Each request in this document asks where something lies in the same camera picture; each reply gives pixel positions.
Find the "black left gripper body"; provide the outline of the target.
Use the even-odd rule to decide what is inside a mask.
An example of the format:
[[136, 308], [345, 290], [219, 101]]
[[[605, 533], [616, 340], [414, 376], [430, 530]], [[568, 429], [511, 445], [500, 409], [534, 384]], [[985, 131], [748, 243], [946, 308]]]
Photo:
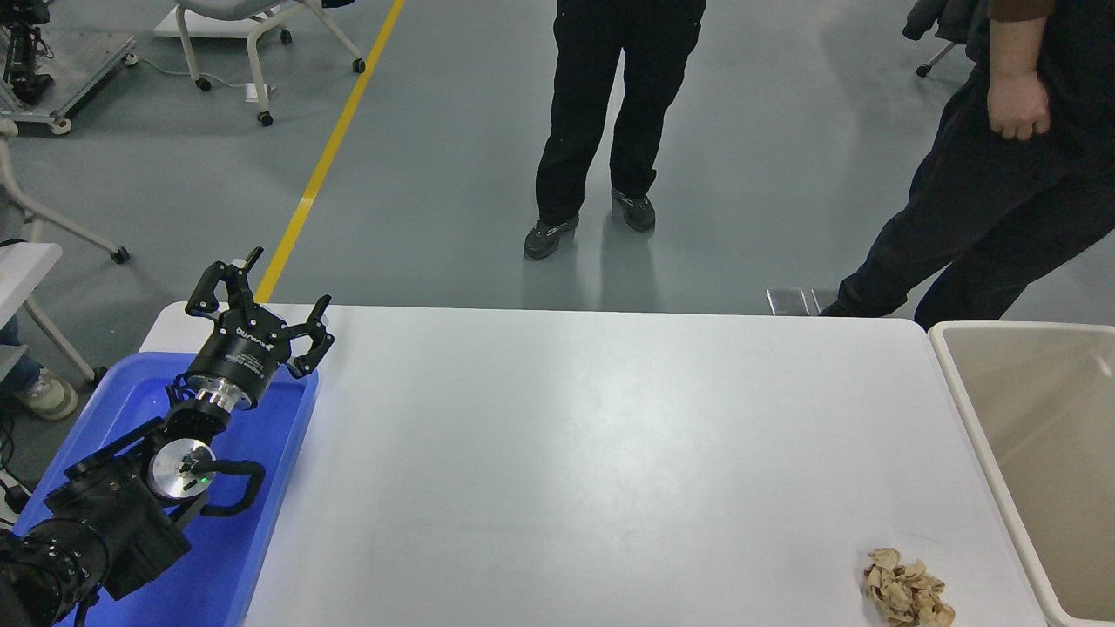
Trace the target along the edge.
[[195, 376], [231, 382], [248, 395], [261, 395], [289, 357], [289, 345], [272, 337], [287, 322], [263, 306], [227, 308], [195, 358]]

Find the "person's hand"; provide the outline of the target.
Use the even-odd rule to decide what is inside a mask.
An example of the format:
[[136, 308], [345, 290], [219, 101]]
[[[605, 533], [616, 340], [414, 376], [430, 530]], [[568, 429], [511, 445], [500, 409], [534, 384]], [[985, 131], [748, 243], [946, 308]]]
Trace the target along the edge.
[[1004, 139], [1031, 139], [1051, 131], [1049, 95], [1036, 71], [992, 74], [987, 97], [990, 129]]

